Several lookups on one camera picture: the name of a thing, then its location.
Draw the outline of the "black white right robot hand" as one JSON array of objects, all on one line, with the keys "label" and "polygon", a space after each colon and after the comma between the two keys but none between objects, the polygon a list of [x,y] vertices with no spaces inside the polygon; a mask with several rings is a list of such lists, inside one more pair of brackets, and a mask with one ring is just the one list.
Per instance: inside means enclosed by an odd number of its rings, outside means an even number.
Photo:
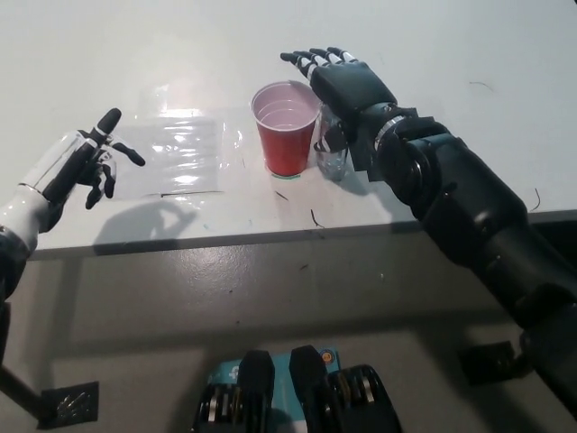
[{"label": "black white right robot hand", "polygon": [[280,58],[307,78],[328,119],[315,148],[336,153],[354,143],[362,113],[398,100],[367,63],[336,47],[282,52]]}]

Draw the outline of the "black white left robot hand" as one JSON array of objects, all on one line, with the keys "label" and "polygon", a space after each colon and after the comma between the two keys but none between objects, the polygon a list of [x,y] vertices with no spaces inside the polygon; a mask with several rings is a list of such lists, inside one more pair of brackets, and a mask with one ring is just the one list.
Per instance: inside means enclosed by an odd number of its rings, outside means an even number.
[{"label": "black white left robot hand", "polygon": [[114,137],[122,112],[110,109],[89,131],[65,134],[46,151],[24,176],[22,184],[35,189],[53,206],[63,205],[77,185],[89,186],[86,208],[111,198],[116,184],[114,152],[142,167],[144,158]]}]

